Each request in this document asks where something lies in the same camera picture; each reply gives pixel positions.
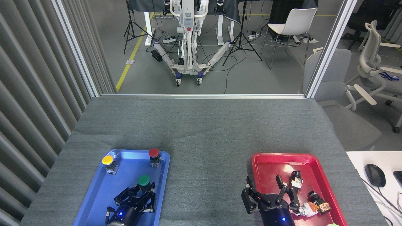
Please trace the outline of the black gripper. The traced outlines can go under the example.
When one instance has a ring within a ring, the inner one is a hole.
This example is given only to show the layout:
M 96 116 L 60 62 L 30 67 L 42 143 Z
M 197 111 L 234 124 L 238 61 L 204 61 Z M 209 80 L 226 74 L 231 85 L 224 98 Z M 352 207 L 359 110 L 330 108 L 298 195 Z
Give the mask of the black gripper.
M 302 178 L 300 175 L 292 175 L 290 185 L 283 183 L 280 175 L 277 175 L 275 179 L 280 188 L 280 194 L 275 202 L 272 201 L 267 204 L 263 202 L 263 194 L 253 188 L 250 177 L 246 177 L 246 186 L 241 193 L 246 212 L 248 214 L 252 214 L 255 211 L 260 212 L 264 226 L 294 226 L 295 223 L 289 209 L 299 211 L 301 207 L 297 193 L 301 189 Z M 290 206 L 283 201 L 284 194 L 289 196 Z
M 142 213 L 155 213 L 155 183 L 127 187 L 115 198 L 117 209 L 108 207 L 108 226 L 136 226 Z

